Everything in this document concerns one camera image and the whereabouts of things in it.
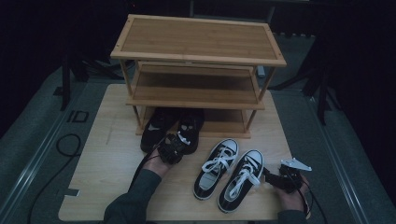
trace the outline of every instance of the dark background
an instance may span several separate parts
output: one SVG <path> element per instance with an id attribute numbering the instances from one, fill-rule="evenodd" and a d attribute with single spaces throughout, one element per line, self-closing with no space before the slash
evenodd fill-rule
<path id="1" fill-rule="evenodd" d="M 329 85 L 395 203 L 395 3 L 195 0 L 195 13 L 262 20 L 271 6 L 275 33 L 316 37 L 306 64 L 328 68 Z M 1 1 L 0 136 L 65 54 L 76 79 L 86 81 L 78 55 L 107 63 L 128 13 L 189 17 L 189 8 L 187 0 Z"/>

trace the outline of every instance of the shoe rack top shelf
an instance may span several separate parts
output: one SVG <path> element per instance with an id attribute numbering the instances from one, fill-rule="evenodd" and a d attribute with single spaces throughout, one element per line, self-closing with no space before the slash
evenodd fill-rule
<path id="1" fill-rule="evenodd" d="M 129 15 L 111 57 L 286 66 L 267 23 Z"/>
<path id="2" fill-rule="evenodd" d="M 251 66 L 139 63 L 127 105 L 263 110 L 252 70 Z"/>

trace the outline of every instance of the wooden board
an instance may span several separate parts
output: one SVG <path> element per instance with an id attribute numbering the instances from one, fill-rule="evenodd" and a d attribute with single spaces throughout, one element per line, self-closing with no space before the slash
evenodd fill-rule
<path id="1" fill-rule="evenodd" d="M 90 135 L 70 183 L 79 195 L 65 196 L 59 218 L 64 221 L 102 220 L 106 207 L 126 192 L 134 170 L 144 157 L 140 135 L 135 135 L 136 119 L 123 84 L 108 86 L 92 125 Z M 290 150 L 283 133 L 270 92 L 264 95 L 265 111 L 258 111 L 252 123 L 250 139 L 236 139 L 240 155 L 258 149 L 265 166 L 277 174 L 281 159 L 290 159 Z M 223 214 L 217 207 L 217 196 L 228 176 L 219 182 L 213 197 L 198 201 L 192 186 L 212 147 L 223 138 L 201 137 L 197 151 L 177 164 L 157 188 L 148 205 L 148 220 L 266 220 L 276 219 L 279 200 L 269 184 L 253 188 L 239 209 Z"/>
<path id="2" fill-rule="evenodd" d="M 267 23 L 129 15 L 115 59 L 285 66 Z"/>
<path id="3" fill-rule="evenodd" d="M 140 63 L 128 105 L 264 109 L 252 67 Z"/>

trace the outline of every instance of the sleeve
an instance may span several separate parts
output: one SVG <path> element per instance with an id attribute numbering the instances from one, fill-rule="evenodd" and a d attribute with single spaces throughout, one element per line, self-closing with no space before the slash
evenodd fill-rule
<path id="1" fill-rule="evenodd" d="M 277 214 L 278 224 L 307 224 L 304 212 L 298 210 L 285 210 Z"/>
<path id="2" fill-rule="evenodd" d="M 106 208 L 104 223 L 146 223 L 149 200 L 161 181 L 161 177 L 154 172 L 142 169 L 131 190 Z"/>

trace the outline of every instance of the white shoelace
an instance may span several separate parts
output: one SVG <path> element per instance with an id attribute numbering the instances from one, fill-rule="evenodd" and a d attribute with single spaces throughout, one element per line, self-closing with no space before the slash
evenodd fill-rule
<path id="1" fill-rule="evenodd" d="M 231 198 L 236 198 L 239 195 L 239 191 L 241 190 L 242 185 L 247 179 L 255 186 L 260 185 L 259 178 L 257 178 L 257 176 L 253 174 L 254 170 L 258 169 L 259 165 L 249 156 L 246 156 L 245 159 L 248 160 L 248 163 L 242 166 L 242 169 L 239 172 L 238 177 L 236 178 L 236 185 L 230 191 Z"/>
<path id="2" fill-rule="evenodd" d="M 216 169 L 215 172 L 219 172 L 220 167 L 223 164 L 228 171 L 230 169 L 230 165 L 228 164 L 228 161 L 234 160 L 236 158 L 236 154 L 235 155 L 233 154 L 234 151 L 230 150 L 227 147 L 222 147 L 220 149 L 220 154 L 213 161 L 205 162 L 204 165 L 202 166 L 202 170 L 208 173 Z"/>

